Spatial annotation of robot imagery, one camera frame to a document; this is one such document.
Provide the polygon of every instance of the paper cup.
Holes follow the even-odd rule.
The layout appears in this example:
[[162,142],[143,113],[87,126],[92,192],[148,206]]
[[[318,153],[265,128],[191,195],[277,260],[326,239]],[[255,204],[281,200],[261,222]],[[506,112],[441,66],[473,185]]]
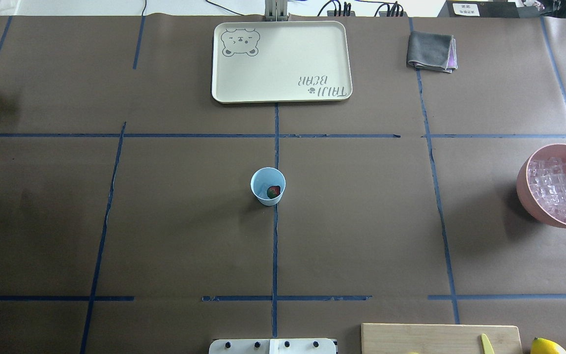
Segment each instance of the paper cup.
[[[280,186],[281,194],[273,199],[268,198],[266,192],[270,186]],[[283,192],[285,191],[285,177],[283,177],[283,174],[276,168],[261,168],[252,175],[252,179],[250,179],[250,189],[261,204],[268,207],[274,206],[274,204],[281,200]]]

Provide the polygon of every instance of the strawberry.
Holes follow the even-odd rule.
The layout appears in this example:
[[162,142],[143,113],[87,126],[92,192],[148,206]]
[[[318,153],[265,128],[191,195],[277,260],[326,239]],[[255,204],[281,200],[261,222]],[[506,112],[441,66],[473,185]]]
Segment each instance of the strawberry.
[[269,186],[265,194],[268,195],[268,198],[274,199],[281,194],[281,186]]

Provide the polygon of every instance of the wooden cutting board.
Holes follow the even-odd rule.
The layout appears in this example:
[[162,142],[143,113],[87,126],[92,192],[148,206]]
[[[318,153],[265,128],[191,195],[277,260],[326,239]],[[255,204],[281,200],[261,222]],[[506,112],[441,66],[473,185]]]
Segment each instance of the wooden cutting board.
[[514,325],[362,323],[362,354],[483,354],[480,335],[495,354],[523,354]]

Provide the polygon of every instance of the pink bowl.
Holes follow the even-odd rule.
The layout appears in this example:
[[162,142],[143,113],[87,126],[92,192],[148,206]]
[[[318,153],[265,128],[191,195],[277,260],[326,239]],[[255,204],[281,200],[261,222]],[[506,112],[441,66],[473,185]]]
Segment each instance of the pink bowl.
[[566,144],[552,144],[546,145],[539,150],[537,150],[528,161],[523,164],[519,175],[517,176],[517,195],[523,207],[532,215],[534,218],[555,227],[563,227],[566,229],[566,222],[562,222],[555,219],[552,215],[548,214],[534,199],[532,192],[530,192],[530,187],[528,185],[528,163],[533,159],[536,160],[546,160],[550,157],[559,157],[566,162]]

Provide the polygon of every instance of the knife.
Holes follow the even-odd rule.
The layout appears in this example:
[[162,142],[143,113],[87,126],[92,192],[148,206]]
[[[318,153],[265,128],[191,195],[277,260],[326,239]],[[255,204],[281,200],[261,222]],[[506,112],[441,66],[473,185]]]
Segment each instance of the knife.
[[483,347],[483,354],[495,354],[494,350],[492,349],[492,345],[488,340],[488,336],[486,334],[481,334],[481,347]]

